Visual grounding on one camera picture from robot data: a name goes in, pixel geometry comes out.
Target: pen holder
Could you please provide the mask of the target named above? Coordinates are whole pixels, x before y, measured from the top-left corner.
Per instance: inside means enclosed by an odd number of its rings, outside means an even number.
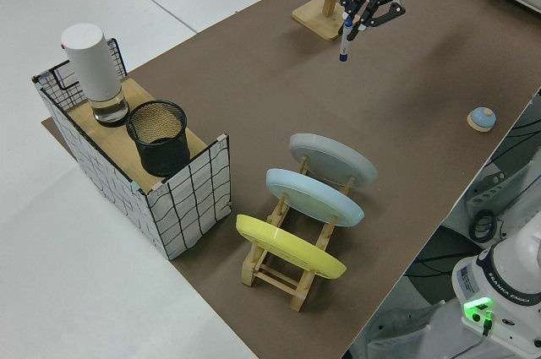
[[[186,114],[170,101],[148,101],[128,117],[126,129],[141,165],[151,175],[169,177],[189,163]]]

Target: wooden block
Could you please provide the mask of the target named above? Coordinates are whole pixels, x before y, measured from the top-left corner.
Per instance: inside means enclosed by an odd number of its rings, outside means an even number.
[[[139,104],[154,100],[131,78],[126,78],[122,82],[122,89],[131,110]],[[94,118],[88,101],[69,109],[68,114],[130,179],[140,185],[145,194],[148,194],[152,186],[163,179],[163,177],[152,176],[143,168],[135,143],[129,137],[124,125],[115,128],[103,127]],[[207,146],[189,128],[186,128],[186,138],[192,158]]]
[[[340,8],[334,8],[332,14],[325,16],[324,5],[325,0],[311,0],[293,10],[292,17],[324,40],[332,41],[338,37],[338,30],[344,20]]]

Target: white floor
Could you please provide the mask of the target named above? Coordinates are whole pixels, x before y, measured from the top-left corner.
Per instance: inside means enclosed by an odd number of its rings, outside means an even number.
[[[30,78],[98,24],[129,70],[259,0],[0,0],[0,351],[8,358],[250,358],[42,127]]]

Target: wooden board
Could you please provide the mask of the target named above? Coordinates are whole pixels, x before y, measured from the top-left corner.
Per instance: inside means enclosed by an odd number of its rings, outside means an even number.
[[[154,100],[145,89],[131,78],[126,78],[122,82],[122,88],[131,110],[141,103]],[[139,154],[135,148],[135,143],[128,136],[125,126],[106,128],[100,125],[95,120],[88,101],[68,110],[68,114],[114,160],[124,173],[140,185],[145,194],[148,194],[152,186],[163,179],[163,177],[152,176],[143,168]],[[192,158],[207,147],[189,128],[186,128],[186,137],[188,139],[189,153]]]

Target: small round object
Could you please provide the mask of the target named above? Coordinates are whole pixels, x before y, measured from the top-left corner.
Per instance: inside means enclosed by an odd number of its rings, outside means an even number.
[[[317,177],[345,186],[355,177],[352,187],[368,186],[378,177],[372,163],[356,150],[314,133],[295,133],[289,139],[293,158],[300,162],[308,158],[306,169]]]
[[[481,133],[486,133],[496,124],[496,115],[487,107],[477,107],[467,115],[470,127]]]
[[[346,266],[315,245],[247,215],[237,215],[237,231],[251,242],[299,268],[326,279],[337,279]]]
[[[320,181],[284,169],[267,171],[267,187],[277,197],[285,195],[290,207],[321,222],[355,226],[364,218],[363,210],[348,196]]]

